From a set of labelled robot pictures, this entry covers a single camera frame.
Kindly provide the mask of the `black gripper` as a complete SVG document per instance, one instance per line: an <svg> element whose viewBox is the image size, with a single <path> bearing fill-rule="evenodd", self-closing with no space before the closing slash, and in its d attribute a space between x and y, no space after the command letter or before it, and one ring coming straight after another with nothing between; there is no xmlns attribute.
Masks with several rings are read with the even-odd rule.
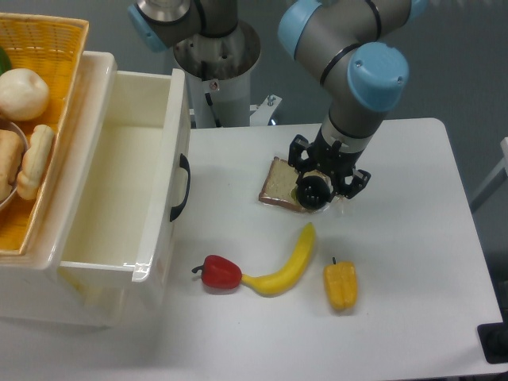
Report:
<svg viewBox="0 0 508 381"><path fill-rule="evenodd" d="M354 168L363 150L343 152L339 145L325 141L323 128L319 129L312 144L304 136L296 135L290 143L288 164L298 173L318 170L328 176L340 176L336 195L351 199L366 188L371 173Z"/></svg>

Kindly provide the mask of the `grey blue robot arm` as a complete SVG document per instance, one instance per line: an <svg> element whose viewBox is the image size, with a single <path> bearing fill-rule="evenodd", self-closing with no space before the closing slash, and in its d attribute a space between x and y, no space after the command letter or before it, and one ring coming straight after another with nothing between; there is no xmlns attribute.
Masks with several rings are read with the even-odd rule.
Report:
<svg viewBox="0 0 508 381"><path fill-rule="evenodd" d="M313 141L296 137L288 162L296 198L316 210L335 197L353 198L371 176L356 167L375 131L398 104L409 77L405 57L382 42L426 8L424 1L297 1L277 36L332 97ZM243 126L249 120L250 74L260 38L238 16L235 1L137 1L128 8L140 38L154 52L171 49L187 73L199 128Z"/></svg>

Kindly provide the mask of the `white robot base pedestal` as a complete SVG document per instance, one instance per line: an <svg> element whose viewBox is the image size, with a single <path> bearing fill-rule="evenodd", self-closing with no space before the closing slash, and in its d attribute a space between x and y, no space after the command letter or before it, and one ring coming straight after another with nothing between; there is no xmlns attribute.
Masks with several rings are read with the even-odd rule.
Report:
<svg viewBox="0 0 508 381"><path fill-rule="evenodd" d="M196 128L249 125L251 74L260 58L260 38L252 26L238 21L219 38L195 34L173 52L186 72Z"/></svg>

